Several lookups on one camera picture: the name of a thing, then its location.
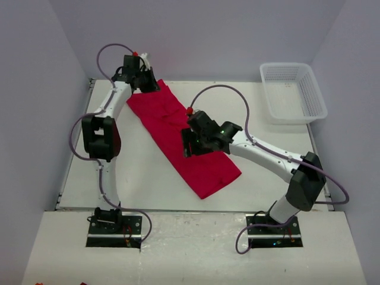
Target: white floor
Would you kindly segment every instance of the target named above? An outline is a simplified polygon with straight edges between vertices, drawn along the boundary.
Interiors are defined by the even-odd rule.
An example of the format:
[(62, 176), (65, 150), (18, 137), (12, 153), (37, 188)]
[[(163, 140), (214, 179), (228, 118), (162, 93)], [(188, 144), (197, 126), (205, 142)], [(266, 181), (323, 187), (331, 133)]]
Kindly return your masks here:
[[(173, 94), (184, 106), (194, 96), (214, 82), (168, 81)], [(249, 131), (258, 138), (285, 150), (300, 154), (312, 151), (306, 125), (271, 125), (267, 122), (267, 106), (260, 83), (225, 83), (239, 89), (251, 108)], [(110, 84), (97, 80), (88, 111), (94, 111), (108, 92)], [(232, 121), (243, 126), (245, 107), (240, 97), (226, 88), (205, 92), (194, 109), (202, 109), (219, 124)], [(287, 184), (276, 175), (240, 157), (230, 158), (242, 175), (214, 195), (200, 200), (183, 181), (165, 155), (142, 126), (128, 105), (122, 109), (117, 121), (122, 139), (122, 150), (117, 162), (117, 187), (124, 207), (149, 210), (188, 211), (258, 211), (270, 205), (287, 191)], [(82, 136), (77, 150), (87, 155)], [(94, 166), (74, 157), (64, 187), (60, 207), (67, 209), (94, 208), (99, 201)], [(325, 200), (321, 194), (319, 200)], [(327, 211), (324, 205), (316, 210)]]
[[(240, 213), (152, 213), (138, 249), (86, 248), (90, 212), (46, 212), (23, 285), (365, 285), (342, 212), (299, 213), (303, 248), (235, 252)], [(146, 232), (147, 222), (142, 222)], [(247, 246), (242, 236), (241, 248)]]

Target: red towel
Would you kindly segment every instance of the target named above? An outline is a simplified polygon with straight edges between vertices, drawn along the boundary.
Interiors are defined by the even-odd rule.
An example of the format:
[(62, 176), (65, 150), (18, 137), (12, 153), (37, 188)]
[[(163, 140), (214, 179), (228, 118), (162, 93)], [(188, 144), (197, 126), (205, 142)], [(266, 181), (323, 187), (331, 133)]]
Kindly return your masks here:
[(134, 94), (127, 103), (186, 183), (204, 199), (242, 173), (221, 151), (184, 158), (181, 129), (189, 128), (186, 109), (163, 80), (158, 84), (160, 91)]

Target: white wall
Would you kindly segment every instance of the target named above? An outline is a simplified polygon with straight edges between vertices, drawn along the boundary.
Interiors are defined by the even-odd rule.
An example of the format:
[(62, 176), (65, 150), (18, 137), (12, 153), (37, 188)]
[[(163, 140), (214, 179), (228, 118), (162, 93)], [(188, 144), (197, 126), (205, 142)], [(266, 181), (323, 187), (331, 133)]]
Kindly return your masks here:
[[(50, 0), (87, 75), (120, 42), (149, 52), (157, 78), (259, 81), (263, 62), (310, 63), (344, 0)], [(115, 72), (124, 50), (104, 53)]]
[(350, 193), (337, 208), (346, 212), (368, 285), (380, 283), (379, 15), (378, 0), (347, 0), (312, 63), (329, 112), (312, 131), (324, 167)]
[(88, 79), (48, 0), (0, 1), (0, 39), (0, 284), (13, 285), (56, 201)]

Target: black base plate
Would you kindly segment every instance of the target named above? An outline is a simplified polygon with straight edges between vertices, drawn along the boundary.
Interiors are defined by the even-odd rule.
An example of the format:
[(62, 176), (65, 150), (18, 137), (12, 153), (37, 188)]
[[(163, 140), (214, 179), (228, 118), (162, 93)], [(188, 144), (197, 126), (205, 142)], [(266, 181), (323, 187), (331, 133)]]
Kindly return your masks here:
[[(250, 224), (266, 224), (266, 216), (247, 216), (247, 226)], [(300, 235), (298, 218), (294, 217), (289, 223), (288, 227), (254, 227), (248, 230), (248, 235), (255, 235), (255, 237), (248, 238), (248, 244), (251, 248), (300, 248), (303, 247), (301, 237), (294, 237)]]
[(140, 248), (140, 237), (129, 237), (141, 234), (141, 216), (122, 216), (121, 224), (99, 223), (95, 216), (88, 219), (90, 227), (88, 233), (97, 235), (88, 236), (86, 247), (88, 248)]

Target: white plastic basket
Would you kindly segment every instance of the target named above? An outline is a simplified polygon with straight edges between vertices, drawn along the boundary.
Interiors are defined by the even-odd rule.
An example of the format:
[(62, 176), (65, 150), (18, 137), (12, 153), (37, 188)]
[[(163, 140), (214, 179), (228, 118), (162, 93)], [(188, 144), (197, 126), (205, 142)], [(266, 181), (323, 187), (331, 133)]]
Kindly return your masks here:
[(260, 73), (272, 123), (307, 124), (326, 118), (326, 105), (309, 65), (262, 64)]

